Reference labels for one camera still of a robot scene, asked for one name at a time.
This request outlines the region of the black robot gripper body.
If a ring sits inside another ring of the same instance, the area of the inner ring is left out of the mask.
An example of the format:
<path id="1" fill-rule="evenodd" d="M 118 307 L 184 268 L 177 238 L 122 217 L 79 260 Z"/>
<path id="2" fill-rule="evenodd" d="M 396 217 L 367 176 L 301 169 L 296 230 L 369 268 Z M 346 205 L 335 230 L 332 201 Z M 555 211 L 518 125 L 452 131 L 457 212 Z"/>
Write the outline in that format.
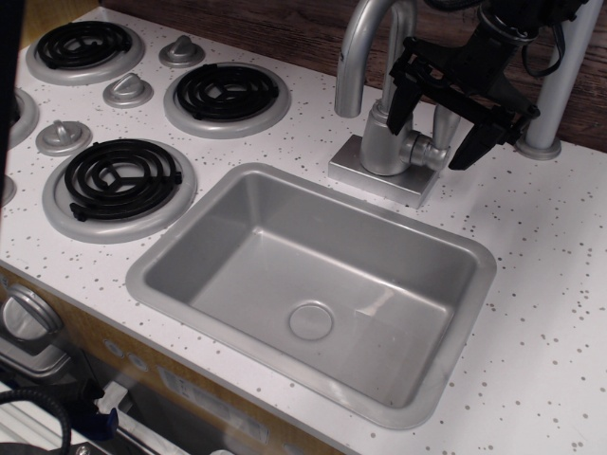
<path id="1" fill-rule="evenodd" d="M 495 18 L 483 19 L 461 46 L 408 37 L 390 75 L 395 86 L 407 77 L 418 84 L 422 97 L 473 123 L 492 118 L 517 137 L 540 109 L 510 83 L 505 69 L 519 48 L 536 37 Z"/>

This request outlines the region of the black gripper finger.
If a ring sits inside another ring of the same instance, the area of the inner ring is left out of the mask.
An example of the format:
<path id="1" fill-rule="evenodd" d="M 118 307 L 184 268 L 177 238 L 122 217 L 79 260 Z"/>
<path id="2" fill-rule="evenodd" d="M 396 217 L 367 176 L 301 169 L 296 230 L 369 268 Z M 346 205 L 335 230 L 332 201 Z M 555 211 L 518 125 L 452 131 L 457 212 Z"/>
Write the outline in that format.
<path id="1" fill-rule="evenodd" d="M 393 135 L 398 135 L 419 103 L 423 92 L 418 84 L 405 77 L 397 81 L 390 107 L 387 126 Z"/>
<path id="2" fill-rule="evenodd" d="M 507 125 L 492 118 L 475 123 L 455 151 L 449 168 L 455 171 L 467 170 L 496 145 L 503 143 L 507 132 Z"/>

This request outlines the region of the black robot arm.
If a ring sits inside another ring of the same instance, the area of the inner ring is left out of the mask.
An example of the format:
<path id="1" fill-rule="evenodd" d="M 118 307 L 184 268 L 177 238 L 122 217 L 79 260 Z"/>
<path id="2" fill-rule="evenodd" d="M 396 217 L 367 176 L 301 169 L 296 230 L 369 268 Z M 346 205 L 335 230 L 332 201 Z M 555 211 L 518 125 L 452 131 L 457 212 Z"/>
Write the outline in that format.
<path id="1" fill-rule="evenodd" d="M 387 125 L 398 134 L 422 97 L 472 123 L 450 169 L 463 171 L 493 147 L 515 144 L 541 111 L 506 78 L 504 71 L 544 27 L 551 27 L 559 54 L 565 53 L 562 24 L 573 21 L 580 1 L 476 1 L 479 24 L 461 46 L 415 37 L 390 74 L 396 86 Z"/>

